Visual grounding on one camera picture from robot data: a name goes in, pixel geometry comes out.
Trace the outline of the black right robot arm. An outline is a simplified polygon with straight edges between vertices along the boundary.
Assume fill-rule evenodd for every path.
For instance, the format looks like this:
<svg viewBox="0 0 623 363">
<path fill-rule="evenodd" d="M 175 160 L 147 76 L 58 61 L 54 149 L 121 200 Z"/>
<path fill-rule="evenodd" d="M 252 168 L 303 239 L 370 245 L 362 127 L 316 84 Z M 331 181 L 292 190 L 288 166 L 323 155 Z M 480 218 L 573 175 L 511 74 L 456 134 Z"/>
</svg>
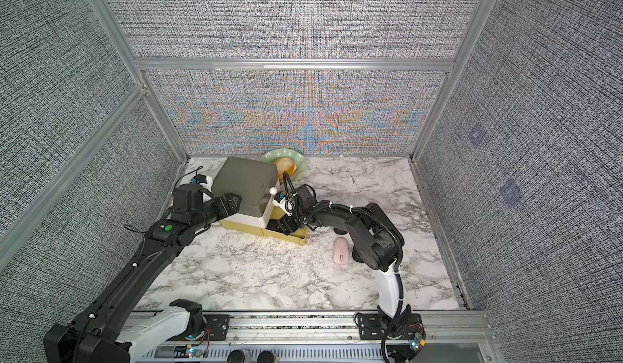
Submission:
<svg viewBox="0 0 623 363">
<path fill-rule="evenodd" d="M 348 207 L 329 200 L 318 201 L 308 186 L 293 192 L 270 190 L 274 205 L 284 215 L 269 226 L 289 236 L 300 228 L 332 228 L 346 234 L 357 259 L 374 271 L 379 287 L 378 310 L 390 324 L 407 308 L 400 275 L 404 239 L 389 217 L 375 203 Z"/>
</svg>

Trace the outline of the pink computer mouse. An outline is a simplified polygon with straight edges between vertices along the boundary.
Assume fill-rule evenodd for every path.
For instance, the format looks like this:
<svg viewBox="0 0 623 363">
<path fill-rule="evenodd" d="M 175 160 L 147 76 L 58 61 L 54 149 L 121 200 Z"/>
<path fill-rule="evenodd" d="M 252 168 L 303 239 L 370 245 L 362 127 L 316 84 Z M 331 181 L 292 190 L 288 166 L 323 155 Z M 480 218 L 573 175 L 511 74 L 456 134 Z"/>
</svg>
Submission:
<svg viewBox="0 0 623 363">
<path fill-rule="evenodd" d="M 350 246 L 344 237 L 338 237 L 334 240 L 333 259 L 334 263 L 340 266 L 345 266 L 350 262 Z"/>
</svg>

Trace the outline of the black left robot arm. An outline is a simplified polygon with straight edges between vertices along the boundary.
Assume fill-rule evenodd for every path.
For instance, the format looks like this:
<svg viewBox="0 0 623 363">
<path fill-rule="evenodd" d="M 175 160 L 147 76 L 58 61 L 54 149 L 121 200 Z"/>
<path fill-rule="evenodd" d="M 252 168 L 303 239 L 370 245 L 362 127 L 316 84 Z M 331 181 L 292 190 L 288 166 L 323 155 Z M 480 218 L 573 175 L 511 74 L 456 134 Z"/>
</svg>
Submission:
<svg viewBox="0 0 623 363">
<path fill-rule="evenodd" d="M 50 362 L 128 362 L 134 343 L 120 338 L 123 325 L 160 273 L 212 223 L 238 213 L 242 198 L 225 193 L 204 200 L 206 189 L 183 184 L 165 218 L 143 235 L 128 264 L 68 325 L 55 324 L 43 338 Z"/>
</svg>

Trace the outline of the three-drawer storage cabinet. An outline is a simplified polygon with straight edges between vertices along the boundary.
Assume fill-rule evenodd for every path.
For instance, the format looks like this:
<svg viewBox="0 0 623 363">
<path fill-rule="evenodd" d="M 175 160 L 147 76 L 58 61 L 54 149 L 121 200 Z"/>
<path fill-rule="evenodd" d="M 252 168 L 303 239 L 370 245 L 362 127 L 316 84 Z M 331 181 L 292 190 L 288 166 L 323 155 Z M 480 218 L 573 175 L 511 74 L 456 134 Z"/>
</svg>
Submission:
<svg viewBox="0 0 623 363">
<path fill-rule="evenodd" d="M 274 209 L 272 188 L 280 188 L 274 164 L 230 157 L 214 177 L 211 191 L 216 197 L 235 194 L 242 199 L 238 213 L 225 221 L 264 229 L 269 225 Z"/>
</svg>

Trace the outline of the yellow bottom drawer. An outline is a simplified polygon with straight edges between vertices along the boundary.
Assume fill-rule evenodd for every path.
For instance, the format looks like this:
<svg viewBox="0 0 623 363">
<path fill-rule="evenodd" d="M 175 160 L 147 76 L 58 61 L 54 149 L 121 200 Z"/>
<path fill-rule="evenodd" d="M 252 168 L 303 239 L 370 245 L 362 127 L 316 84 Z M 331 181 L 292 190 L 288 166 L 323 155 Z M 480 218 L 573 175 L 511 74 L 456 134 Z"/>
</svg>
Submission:
<svg viewBox="0 0 623 363">
<path fill-rule="evenodd" d="M 274 207 L 267 227 L 262 229 L 262 235 L 264 237 L 305 246 L 308 243 L 309 228 L 303 227 L 295 231 L 287 221 L 282 220 L 283 217 L 287 218 L 287 214 L 279 207 Z"/>
</svg>

